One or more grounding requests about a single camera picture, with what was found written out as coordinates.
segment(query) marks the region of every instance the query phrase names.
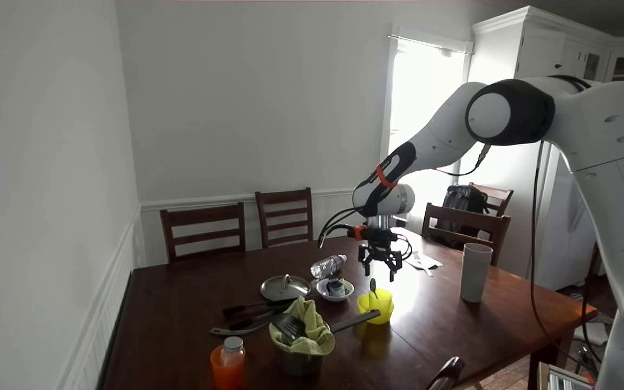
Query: dining table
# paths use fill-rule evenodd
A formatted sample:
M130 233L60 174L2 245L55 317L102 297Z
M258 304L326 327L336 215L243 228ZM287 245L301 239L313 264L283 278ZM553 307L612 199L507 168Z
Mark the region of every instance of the dining table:
M462 252L412 231L399 237L413 261L404 261L395 278L382 261L373 261L366 276L358 257L366 242L345 237L134 268L98 387L212 387L208 356L224 339L210 329L224 322L222 309L263 304L263 282L279 276L307 279L313 289L304 298L314 298L329 326L358 317L358 297L370 290L370 279L393 292L395 313L385 326L338 332L318 372L306 376L281 369L269 326L245 333L245 387L412 390L425 387L453 356L464 360L459 384L465 385L530 356L529 387L536 390L537 365L563 362L575 327L599 313L498 267L488 268L481 304L465 304ZM314 290L310 267L338 253L346 256L340 278L354 292L327 301Z

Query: white cup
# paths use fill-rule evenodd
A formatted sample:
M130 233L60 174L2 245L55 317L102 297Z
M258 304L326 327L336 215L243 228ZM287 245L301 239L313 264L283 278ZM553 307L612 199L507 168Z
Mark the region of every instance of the white cup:
M465 242L462 256L462 298L479 304L484 297L491 246L481 242Z

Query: plate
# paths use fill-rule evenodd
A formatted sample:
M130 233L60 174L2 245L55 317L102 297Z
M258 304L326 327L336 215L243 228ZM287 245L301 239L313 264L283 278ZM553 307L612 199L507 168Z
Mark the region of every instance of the plate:
M321 279L316 292L327 301L345 301L354 295L355 285L346 279Z
M310 295L310 285L297 276L274 276L263 282L260 292L269 301L283 301Z

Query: chair back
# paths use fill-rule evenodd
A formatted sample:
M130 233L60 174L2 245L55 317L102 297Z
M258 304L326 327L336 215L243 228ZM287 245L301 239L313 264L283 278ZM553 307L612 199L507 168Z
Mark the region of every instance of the chair back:
M222 253L245 253L245 207L160 210L170 263Z
M494 216L505 215L510 199L513 194L513 188L496 188L496 187L485 187L485 184L476 184L476 183L470 183L470 187L475 187L488 194L488 215L494 215Z
M425 222L423 222L423 239L435 240L435 242L458 242L462 250L464 242L484 242L494 250L491 264L498 264L498 253L510 228L510 216L491 216L491 215L479 215L468 210L453 210L453 207L440 207L433 203L427 203L425 207Z
M256 193L263 246L313 240L313 191Z

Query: orange bottle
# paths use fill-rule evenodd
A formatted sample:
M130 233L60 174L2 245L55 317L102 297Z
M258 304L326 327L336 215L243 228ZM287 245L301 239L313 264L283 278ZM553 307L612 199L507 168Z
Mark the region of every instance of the orange bottle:
M239 336L229 336L224 344L210 350L210 372L216 390L243 390L245 387L245 342Z

